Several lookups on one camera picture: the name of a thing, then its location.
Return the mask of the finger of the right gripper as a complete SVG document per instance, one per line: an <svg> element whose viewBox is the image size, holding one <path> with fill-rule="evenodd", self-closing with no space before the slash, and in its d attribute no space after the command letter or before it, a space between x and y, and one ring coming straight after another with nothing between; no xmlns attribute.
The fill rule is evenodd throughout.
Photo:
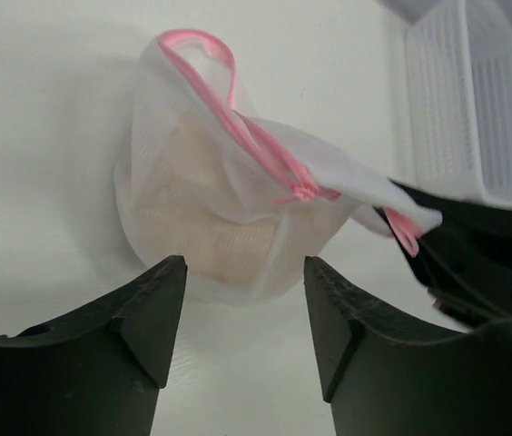
<svg viewBox="0 0 512 436"><path fill-rule="evenodd" d="M442 214L407 262L437 309L467 327L512 318L512 210L452 200L408 185L418 205Z"/></svg>

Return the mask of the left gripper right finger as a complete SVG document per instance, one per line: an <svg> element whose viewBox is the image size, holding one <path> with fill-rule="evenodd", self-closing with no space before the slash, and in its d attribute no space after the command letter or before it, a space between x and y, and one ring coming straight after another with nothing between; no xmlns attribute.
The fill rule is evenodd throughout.
<svg viewBox="0 0 512 436"><path fill-rule="evenodd" d="M322 397L339 435L512 435L512 319L455 332L318 257L304 284Z"/></svg>

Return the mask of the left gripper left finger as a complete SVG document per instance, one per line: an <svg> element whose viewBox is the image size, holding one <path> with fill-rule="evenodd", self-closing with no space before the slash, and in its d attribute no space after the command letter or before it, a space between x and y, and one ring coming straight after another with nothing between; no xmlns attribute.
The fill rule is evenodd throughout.
<svg viewBox="0 0 512 436"><path fill-rule="evenodd" d="M0 436L147 435L182 311L185 260L0 336Z"/></svg>

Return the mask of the white mesh laundry bag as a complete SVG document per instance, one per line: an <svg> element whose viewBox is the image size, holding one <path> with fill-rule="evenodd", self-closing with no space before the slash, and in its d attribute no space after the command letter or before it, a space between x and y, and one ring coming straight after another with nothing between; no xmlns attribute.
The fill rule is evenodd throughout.
<svg viewBox="0 0 512 436"><path fill-rule="evenodd" d="M129 210L167 135L186 113L222 141L224 171L250 217L278 222L261 274L251 287L202 278L189 268L190 293L208 302L266 302L301 278L306 257L321 252L348 220L394 238L418 254L419 238L440 226L438 211L418 205L389 178L339 147L285 124L249 117L239 109L230 48L194 29L156 36L134 71L131 142L114 169L118 212L135 254L153 266L171 253L145 254Z"/></svg>

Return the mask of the beige bra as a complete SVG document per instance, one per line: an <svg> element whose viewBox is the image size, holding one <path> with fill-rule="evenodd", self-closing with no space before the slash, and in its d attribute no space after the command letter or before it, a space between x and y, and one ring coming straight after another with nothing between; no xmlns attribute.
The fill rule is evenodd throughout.
<svg viewBox="0 0 512 436"><path fill-rule="evenodd" d="M129 210L145 254L165 249L183 255L202 278L251 287L278 222L248 216L225 174L221 147L195 116L182 115Z"/></svg>

